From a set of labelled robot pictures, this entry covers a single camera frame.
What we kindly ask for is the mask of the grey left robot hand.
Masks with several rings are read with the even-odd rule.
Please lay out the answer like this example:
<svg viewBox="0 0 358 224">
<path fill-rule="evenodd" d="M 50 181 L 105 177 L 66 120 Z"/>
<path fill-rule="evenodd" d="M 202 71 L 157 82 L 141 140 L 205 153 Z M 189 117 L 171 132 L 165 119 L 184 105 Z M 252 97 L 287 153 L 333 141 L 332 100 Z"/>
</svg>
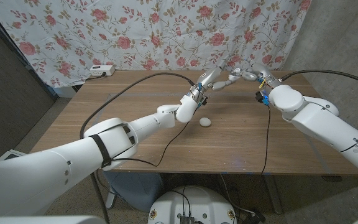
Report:
<svg viewBox="0 0 358 224">
<path fill-rule="evenodd" d="M 189 92 L 186 95 L 189 96 L 192 100 L 194 100 L 198 105 L 205 105 L 208 97 L 205 96 L 204 93 L 208 89 L 211 89 L 213 91 L 219 91 L 240 79 L 240 75 L 238 76 L 236 75 L 236 73 L 230 73 L 228 76 L 228 80 L 218 82 L 216 81 L 216 79 L 224 71 L 228 59 L 229 56 L 224 57 L 215 67 L 210 68 L 209 70 L 204 72 L 199 77 L 197 82 L 190 88 Z"/>
</svg>

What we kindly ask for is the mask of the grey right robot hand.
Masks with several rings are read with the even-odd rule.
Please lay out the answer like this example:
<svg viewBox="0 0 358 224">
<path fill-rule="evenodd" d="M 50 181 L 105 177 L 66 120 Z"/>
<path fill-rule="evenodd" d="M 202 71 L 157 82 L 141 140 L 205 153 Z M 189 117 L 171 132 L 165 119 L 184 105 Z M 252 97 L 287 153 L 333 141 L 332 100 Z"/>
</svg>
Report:
<svg viewBox="0 0 358 224">
<path fill-rule="evenodd" d="M 243 79 L 248 82 L 257 82 L 259 88 L 267 92 L 267 94 L 282 84 L 279 79 L 273 76 L 267 67 L 255 62 L 250 63 L 250 68 L 235 68 L 229 73 L 229 80 L 231 82 L 235 82 L 238 79 Z"/>
</svg>

